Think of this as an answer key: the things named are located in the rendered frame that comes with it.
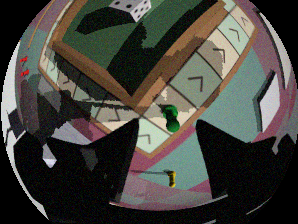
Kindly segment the cream square-tiled board border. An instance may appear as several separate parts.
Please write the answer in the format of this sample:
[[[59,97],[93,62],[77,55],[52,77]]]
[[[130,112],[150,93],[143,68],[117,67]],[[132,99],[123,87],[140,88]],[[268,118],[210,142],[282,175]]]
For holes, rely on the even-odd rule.
[[[237,2],[234,2],[234,3],[237,4]],[[243,8],[239,6],[239,4],[237,4],[237,6],[241,8],[241,10],[243,11]],[[172,61],[172,63],[169,64],[169,67],[165,69],[164,73],[161,73],[160,79],[158,79],[156,83],[152,85],[152,88],[149,89],[148,93],[146,93],[146,95],[144,96],[144,99],[140,101],[140,104],[137,105],[136,109],[133,109],[134,112],[137,112],[138,115],[141,115],[141,116],[144,115],[144,112],[146,111],[146,109],[148,109],[149,105],[152,104],[154,100],[156,100],[156,97],[158,95],[160,95],[162,89],[165,88],[165,85],[168,84],[170,80],[172,80],[172,77],[176,75],[177,71],[180,71],[180,68],[182,67],[182,65],[186,63],[186,60],[189,60],[189,57],[193,55],[193,52],[197,51],[197,48],[200,47],[202,43],[204,43],[204,40],[206,39],[206,37],[208,37],[210,35],[210,32],[213,32],[214,28],[216,28],[218,24],[220,24],[222,20],[225,19],[225,16],[227,14],[229,14],[229,12],[227,12],[226,10],[223,10],[223,7],[222,7],[222,10],[218,11],[218,14],[214,15],[212,20],[209,20],[209,22],[205,24],[205,27],[202,27],[202,30],[200,30],[200,32],[197,32],[197,35],[194,36],[193,39],[189,41],[188,45],[185,45],[185,48],[182,49],[180,53],[178,53],[178,56],[174,57],[174,61]],[[246,14],[246,11],[243,11],[243,14]],[[249,16],[247,16],[247,18],[249,18]],[[253,20],[250,19],[250,22],[253,23]],[[254,24],[254,27],[255,27],[255,24]],[[253,36],[250,37],[249,44],[246,45],[245,51],[243,51],[242,55],[239,56],[239,60],[237,60],[237,63],[235,63],[234,67],[231,68],[229,75],[227,75],[226,79],[222,81],[220,87],[217,88],[217,91],[213,92],[213,95],[209,97],[209,100],[205,101],[205,103],[202,104],[202,107],[198,109],[198,112],[194,112],[193,116],[190,117],[190,119],[186,121],[186,123],[182,125],[182,127],[178,129],[178,131],[174,133],[172,137],[169,137],[168,140],[165,140],[164,143],[160,145],[160,148],[150,153],[150,155],[148,152],[141,151],[141,149],[138,149],[137,147],[136,147],[136,151],[140,152],[141,155],[144,155],[145,157],[150,157],[150,159],[152,159],[152,157],[157,156],[158,152],[164,151],[164,149],[168,147],[168,145],[172,143],[172,141],[176,140],[177,137],[181,135],[181,133],[184,133],[186,129],[188,129],[190,125],[192,125],[194,121],[196,121],[198,117],[202,115],[202,112],[205,112],[206,109],[209,108],[209,105],[214,103],[214,100],[217,99],[218,95],[221,95],[221,92],[223,91],[223,89],[225,89],[226,85],[229,84],[229,81],[233,79],[235,72],[237,72],[238,68],[241,67],[242,61],[246,59],[246,55],[247,53],[249,53],[251,49],[251,45],[253,45],[254,43],[255,35],[257,34],[258,34],[258,28],[255,27]],[[74,101],[72,101],[72,99],[69,99],[69,97],[65,95],[65,93],[61,91],[61,89],[57,87],[55,83],[53,83],[52,79],[49,79],[47,73],[44,72],[44,69],[41,68],[40,64],[37,64],[37,68],[39,68],[41,73],[43,73],[43,75],[45,76],[45,79],[48,79],[49,83],[51,83],[53,87],[56,88],[56,91],[60,92],[61,95],[65,97],[65,100],[67,100],[68,103],[71,103],[72,107],[76,108],[78,112],[81,112],[82,115],[86,117],[86,119],[93,121],[94,124],[98,125],[98,128],[104,129],[104,132],[106,133],[112,132],[110,131],[110,129],[104,127],[104,125],[97,123],[97,121],[94,120],[93,117],[90,117],[88,113],[82,111],[82,109],[78,107],[78,105],[74,104]]]

